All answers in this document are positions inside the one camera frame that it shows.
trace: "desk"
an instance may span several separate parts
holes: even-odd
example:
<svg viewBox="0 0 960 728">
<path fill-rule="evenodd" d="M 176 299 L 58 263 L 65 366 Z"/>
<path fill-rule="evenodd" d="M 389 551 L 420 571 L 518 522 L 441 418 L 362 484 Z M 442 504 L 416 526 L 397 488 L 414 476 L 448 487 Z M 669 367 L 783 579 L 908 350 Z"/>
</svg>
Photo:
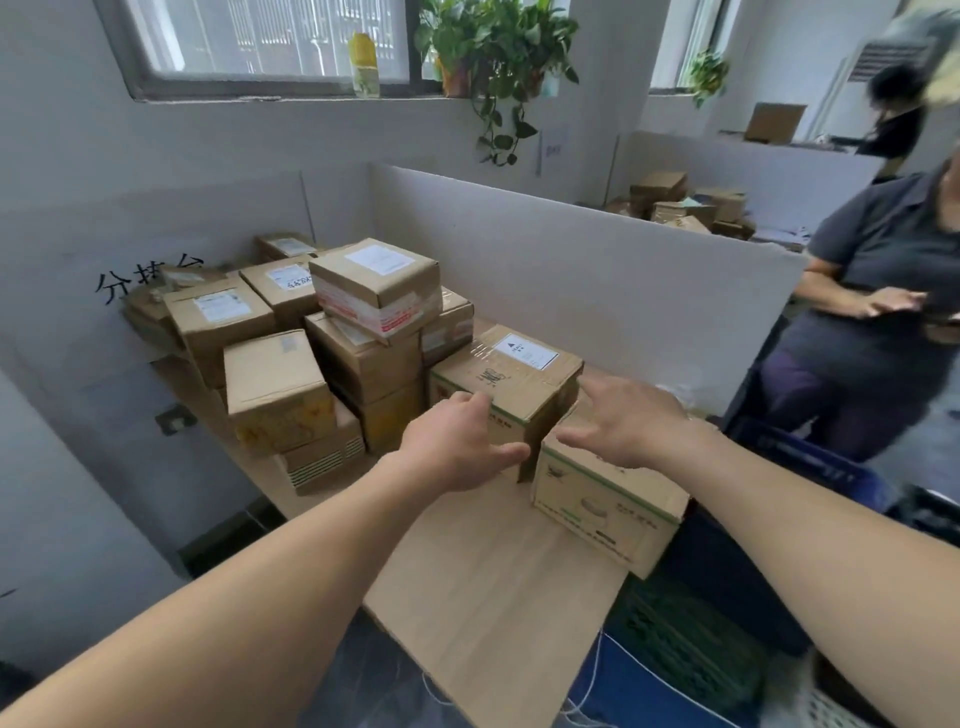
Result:
<svg viewBox="0 0 960 728">
<path fill-rule="evenodd" d="M 154 368 L 284 516 L 337 492 L 295 495 L 279 465 L 247 455 L 188 364 Z M 528 484 L 497 478 L 434 503 L 364 604 L 477 728 L 547 728 L 626 575 L 535 510 Z"/>
</svg>

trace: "pile of boxes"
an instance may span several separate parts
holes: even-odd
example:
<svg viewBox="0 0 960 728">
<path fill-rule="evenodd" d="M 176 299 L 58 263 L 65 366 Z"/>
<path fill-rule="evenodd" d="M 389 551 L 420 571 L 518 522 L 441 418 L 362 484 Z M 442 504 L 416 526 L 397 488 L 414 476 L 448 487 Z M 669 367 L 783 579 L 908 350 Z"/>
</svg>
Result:
<svg viewBox="0 0 960 728">
<path fill-rule="evenodd" d="M 749 240 L 756 225 L 746 216 L 742 190 L 702 187 L 691 190 L 685 172 L 658 171 L 630 185 L 629 198 L 617 198 L 607 212 L 636 217 L 682 230 Z"/>
<path fill-rule="evenodd" d="M 658 185 L 658 194 L 685 195 L 676 178 Z M 702 224 L 672 223 L 686 220 Z M 577 402 L 582 358 L 505 326 L 474 335 L 473 304 L 443 288 L 440 265 L 423 255 L 372 239 L 329 251 L 305 251 L 292 233 L 255 242 L 266 262 L 165 271 L 164 285 L 133 291 L 125 310 L 218 393 L 251 457 L 274 458 L 291 489 L 311 493 L 359 476 L 364 452 L 398 448 L 427 400 L 485 392 L 492 442 L 531 448 L 505 476 L 534 481 L 543 513 L 638 576 L 650 573 L 689 497 L 662 475 L 557 440 L 558 424 L 592 416 Z"/>
</svg>

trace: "person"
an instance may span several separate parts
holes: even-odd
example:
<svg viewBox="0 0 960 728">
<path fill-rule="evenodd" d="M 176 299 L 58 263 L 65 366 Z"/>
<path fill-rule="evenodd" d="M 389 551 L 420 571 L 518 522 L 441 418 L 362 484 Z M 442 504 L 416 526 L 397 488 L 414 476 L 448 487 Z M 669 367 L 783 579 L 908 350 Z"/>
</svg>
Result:
<svg viewBox="0 0 960 728">
<path fill-rule="evenodd" d="M 855 462 L 919 422 L 960 343 L 960 147 L 824 221 L 794 295 L 811 310 L 762 363 L 763 418 Z"/>
<path fill-rule="evenodd" d="M 925 86 L 923 74 L 908 63 L 884 68 L 867 83 L 871 106 L 879 117 L 856 152 L 887 160 L 876 182 L 894 179 L 917 146 L 926 121 Z"/>
<path fill-rule="evenodd" d="M 960 551 L 742 449 L 662 390 L 581 384 L 595 425 L 560 429 L 562 442 L 655 468 L 700 500 L 900 728 L 956 724 Z M 440 402 L 369 474 L 91 647 L 0 714 L 0 728 L 292 720 L 420 513 L 529 455 L 522 443 L 490 444 L 490 406 L 465 392 Z"/>
</svg>

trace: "purple pants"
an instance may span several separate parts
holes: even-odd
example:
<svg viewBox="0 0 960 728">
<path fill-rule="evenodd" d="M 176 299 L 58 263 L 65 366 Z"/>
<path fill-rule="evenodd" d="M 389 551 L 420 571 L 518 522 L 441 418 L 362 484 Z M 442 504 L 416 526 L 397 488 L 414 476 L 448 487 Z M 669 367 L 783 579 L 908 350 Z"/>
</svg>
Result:
<svg viewBox="0 0 960 728">
<path fill-rule="evenodd" d="M 855 463 L 879 455 L 926 414 L 925 401 L 852 395 L 780 350 L 763 362 L 760 380 L 767 424 L 792 432 L 813 420 L 807 440 Z"/>
</svg>

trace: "yellow bottle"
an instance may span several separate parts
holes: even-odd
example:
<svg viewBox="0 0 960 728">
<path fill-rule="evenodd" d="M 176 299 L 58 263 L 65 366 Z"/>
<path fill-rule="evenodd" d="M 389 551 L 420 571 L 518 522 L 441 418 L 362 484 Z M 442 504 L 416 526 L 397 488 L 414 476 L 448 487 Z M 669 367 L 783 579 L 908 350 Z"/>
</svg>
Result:
<svg viewBox="0 0 960 728">
<path fill-rule="evenodd" d="M 380 72 L 376 67 L 376 48 L 366 33 L 354 33 L 348 43 L 353 66 L 353 90 L 361 99 L 380 98 Z"/>
</svg>

